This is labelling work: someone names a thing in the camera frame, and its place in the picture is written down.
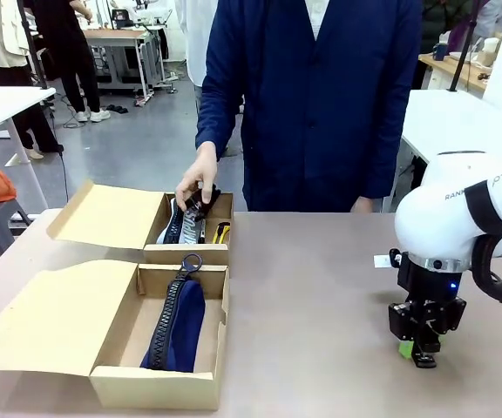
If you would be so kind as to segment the person's right hand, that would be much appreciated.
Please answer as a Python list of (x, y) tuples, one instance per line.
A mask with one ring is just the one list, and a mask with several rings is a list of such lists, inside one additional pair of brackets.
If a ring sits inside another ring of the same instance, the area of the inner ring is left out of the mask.
[(212, 198), (213, 185), (217, 175), (217, 154), (211, 141), (201, 144), (196, 152), (195, 161), (190, 165), (175, 189), (178, 207), (185, 212), (186, 201), (197, 190), (201, 190), (202, 201), (208, 204)]

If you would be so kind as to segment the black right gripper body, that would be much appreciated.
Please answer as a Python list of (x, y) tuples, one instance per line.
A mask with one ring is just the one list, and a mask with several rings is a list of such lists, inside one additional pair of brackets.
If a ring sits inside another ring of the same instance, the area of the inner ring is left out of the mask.
[(407, 292), (405, 301), (389, 305), (390, 331), (399, 340), (438, 340), (456, 330), (466, 305), (458, 297), (462, 274), (427, 269), (407, 252), (391, 252), (390, 259)]

